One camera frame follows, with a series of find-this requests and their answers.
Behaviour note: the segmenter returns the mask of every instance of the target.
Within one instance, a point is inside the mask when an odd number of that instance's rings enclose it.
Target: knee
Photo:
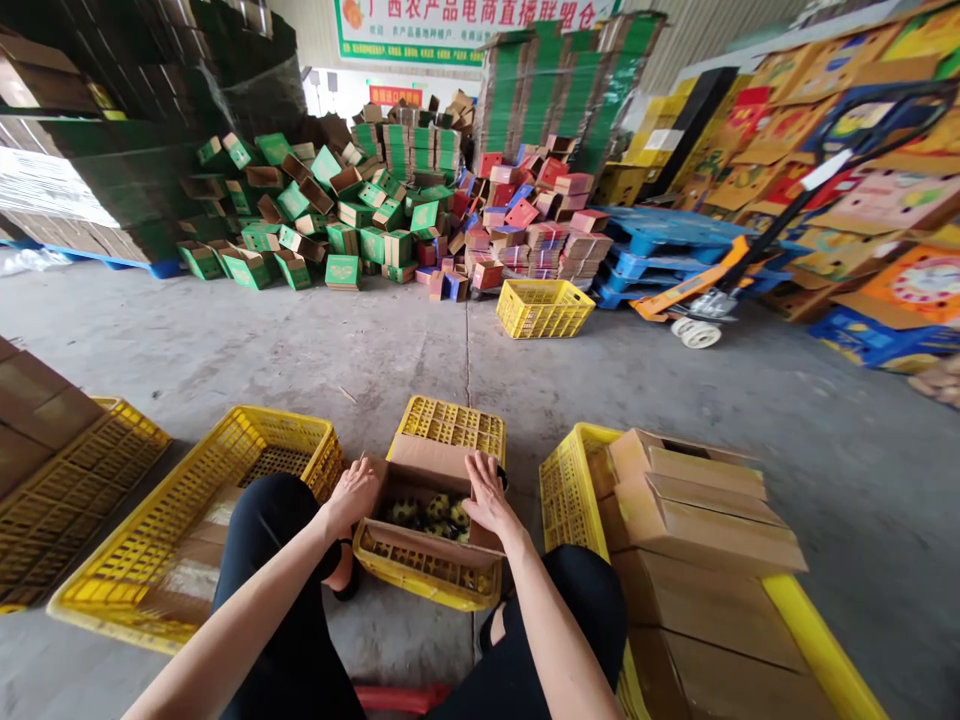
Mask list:
[[[561,545],[551,550],[544,556],[543,563],[569,605],[576,604],[591,615],[626,627],[627,604],[620,579],[610,563],[577,545]]]
[[[244,522],[245,518],[250,517],[268,517],[305,502],[315,504],[316,500],[310,488],[296,475],[285,472],[265,475],[254,480],[243,491],[230,522]]]

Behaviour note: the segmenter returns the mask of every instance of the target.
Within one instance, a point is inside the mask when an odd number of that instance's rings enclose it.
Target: banner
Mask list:
[[[498,32],[560,20],[589,30],[620,0],[334,0],[340,57],[479,67],[476,49]]]
[[[406,100],[407,105],[423,106],[423,90],[413,88],[393,88],[386,85],[370,86],[370,102],[374,105],[396,105],[400,100]]]

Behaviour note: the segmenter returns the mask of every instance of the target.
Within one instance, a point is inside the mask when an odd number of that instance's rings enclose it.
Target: hand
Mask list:
[[[497,476],[497,459],[477,450],[464,458],[470,485],[476,500],[463,501],[463,509],[472,520],[495,533],[500,542],[508,541],[523,532],[523,525],[503,495],[503,482]]]
[[[369,458],[354,460],[343,471],[340,482],[321,510],[326,512],[328,521],[335,523],[337,528],[349,530],[361,518],[373,512],[379,491],[380,482]]]

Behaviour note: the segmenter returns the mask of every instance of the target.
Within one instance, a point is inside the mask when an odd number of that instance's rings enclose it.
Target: gray floor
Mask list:
[[[804,587],[890,715],[956,717],[956,413],[760,309],[744,316],[692,351],[628,311],[595,312],[574,340],[511,341],[493,302],[430,303],[380,278],[359,294],[159,282],[99,263],[0,279],[0,333],[184,441],[168,467],[241,403],[329,418],[351,457],[385,452],[424,394],[505,419],[514,502],[536,532],[537,467],[575,422],[752,452],[801,538]],[[473,662],[470,616],[382,583],[329,610],[357,679],[455,682]],[[117,717],[164,662],[40,611],[4,617],[0,715]]]

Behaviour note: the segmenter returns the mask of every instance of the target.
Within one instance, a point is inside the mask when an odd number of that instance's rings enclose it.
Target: black pants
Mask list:
[[[317,510],[309,488],[293,475],[269,475],[250,485],[230,521],[214,609],[300,532]],[[334,543],[324,555],[225,717],[364,717],[323,614],[320,582],[336,569],[340,553],[340,543]],[[547,553],[543,563],[615,689],[627,637],[626,606],[616,574],[595,553],[572,545]],[[430,713],[431,718],[550,717],[516,598],[507,601],[503,621],[506,636]]]

